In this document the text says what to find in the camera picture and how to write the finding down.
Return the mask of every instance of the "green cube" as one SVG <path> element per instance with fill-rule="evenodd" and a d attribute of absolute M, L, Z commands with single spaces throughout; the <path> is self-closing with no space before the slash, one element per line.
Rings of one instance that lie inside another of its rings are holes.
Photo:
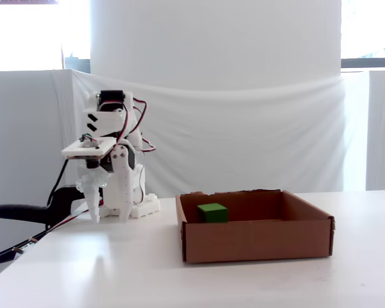
<path fill-rule="evenodd" d="M 219 203 L 199 205 L 198 217 L 201 223 L 228 223 L 228 209 Z"/>

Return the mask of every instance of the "white wall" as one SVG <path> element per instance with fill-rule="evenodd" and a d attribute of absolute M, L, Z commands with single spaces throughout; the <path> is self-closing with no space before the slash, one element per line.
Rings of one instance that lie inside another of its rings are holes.
<path fill-rule="evenodd" d="M 62 129 L 52 74 L 0 72 L 0 204 L 45 206 L 60 172 Z M 43 229 L 0 219 L 0 251 Z"/>
<path fill-rule="evenodd" d="M 340 0 L 92 0 L 92 73 L 237 90 L 339 75 Z"/>

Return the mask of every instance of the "robotic arm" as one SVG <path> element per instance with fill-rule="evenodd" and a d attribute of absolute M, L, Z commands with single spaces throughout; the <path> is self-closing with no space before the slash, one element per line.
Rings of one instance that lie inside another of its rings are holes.
<path fill-rule="evenodd" d="M 134 101 L 144 104 L 141 112 Z M 145 170 L 137 153 L 144 150 L 139 130 L 147 104 L 133 98 L 131 92 L 106 90 L 90 97 L 91 107 L 84 110 L 85 133 L 62 151 L 67 159 L 80 160 L 76 188 L 84 194 L 93 221 L 116 215 L 127 221 L 160 210 L 154 194 L 145 195 Z M 137 120 L 135 111 L 141 112 Z M 99 207 L 103 189 L 103 205 Z"/>

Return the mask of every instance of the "brown cardboard box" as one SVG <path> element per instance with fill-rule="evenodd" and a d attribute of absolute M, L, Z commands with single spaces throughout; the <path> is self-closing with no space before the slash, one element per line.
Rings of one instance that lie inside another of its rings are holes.
<path fill-rule="evenodd" d="M 228 223 L 199 223 L 197 206 L 220 203 Z M 183 260 L 190 263 L 332 255 L 334 218 L 291 194 L 239 191 L 176 197 Z"/>

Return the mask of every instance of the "black cable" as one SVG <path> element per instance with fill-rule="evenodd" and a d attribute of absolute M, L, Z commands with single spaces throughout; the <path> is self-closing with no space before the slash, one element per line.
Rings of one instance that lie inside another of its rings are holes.
<path fill-rule="evenodd" d="M 54 195 L 54 192 L 55 192 L 56 189 L 57 189 L 58 184 L 60 183 L 60 180 L 62 179 L 62 176 L 63 176 L 64 170 L 65 170 L 65 167 L 67 167 L 67 163 L 68 163 L 68 162 L 69 162 L 68 159 L 66 159 L 66 160 L 64 161 L 62 170 L 60 171 L 60 174 L 58 175 L 58 178 L 57 178 L 57 181 L 56 181 L 56 185 L 54 185 L 54 187 L 53 187 L 53 189 L 51 190 L 51 193 L 50 193 L 50 195 L 49 195 L 49 198 L 48 198 L 48 200 L 47 200 L 47 205 L 50 205 L 51 199 L 52 199 L 52 197 L 53 197 L 53 195 Z"/>

